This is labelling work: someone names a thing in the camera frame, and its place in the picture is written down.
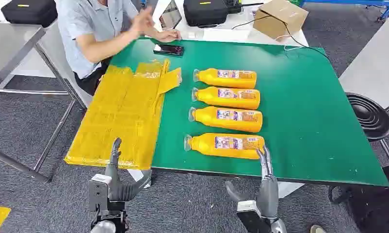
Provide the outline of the person's left hand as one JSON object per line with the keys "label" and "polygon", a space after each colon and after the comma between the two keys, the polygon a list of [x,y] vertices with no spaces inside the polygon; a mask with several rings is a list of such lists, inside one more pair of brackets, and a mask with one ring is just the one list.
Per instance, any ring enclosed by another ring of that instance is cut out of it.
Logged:
{"label": "person's left hand", "polygon": [[181,34],[180,31],[172,29],[163,32],[158,32],[155,36],[155,39],[163,43],[170,43],[173,41],[181,40]]}

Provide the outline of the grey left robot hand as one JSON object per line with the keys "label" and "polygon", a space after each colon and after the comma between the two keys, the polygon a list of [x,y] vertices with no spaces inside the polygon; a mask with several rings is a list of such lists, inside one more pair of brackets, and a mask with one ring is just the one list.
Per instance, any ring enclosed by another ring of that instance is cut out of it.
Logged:
{"label": "grey left robot hand", "polygon": [[143,177],[135,183],[122,183],[118,176],[118,159],[121,139],[118,137],[113,143],[109,162],[105,168],[105,175],[112,178],[108,184],[108,198],[110,201],[130,201],[151,181],[152,170],[143,170]]}

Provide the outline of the person's right hand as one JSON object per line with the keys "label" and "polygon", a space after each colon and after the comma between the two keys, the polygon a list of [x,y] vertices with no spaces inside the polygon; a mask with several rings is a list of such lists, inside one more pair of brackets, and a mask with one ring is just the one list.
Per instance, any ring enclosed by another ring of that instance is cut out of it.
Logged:
{"label": "person's right hand", "polygon": [[152,19],[152,7],[147,6],[142,9],[138,15],[132,20],[130,31],[137,35],[142,35],[149,28],[152,28],[154,25]]}

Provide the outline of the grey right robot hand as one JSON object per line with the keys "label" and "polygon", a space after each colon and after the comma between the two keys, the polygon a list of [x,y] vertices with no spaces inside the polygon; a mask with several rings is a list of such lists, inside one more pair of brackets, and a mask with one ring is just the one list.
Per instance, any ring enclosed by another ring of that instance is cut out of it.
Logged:
{"label": "grey right robot hand", "polygon": [[225,186],[230,198],[240,207],[237,216],[245,222],[266,220],[270,223],[278,220],[278,183],[273,174],[270,152],[266,146],[258,149],[261,165],[261,182],[259,193],[255,200],[246,200],[234,187],[232,182],[226,181]]}

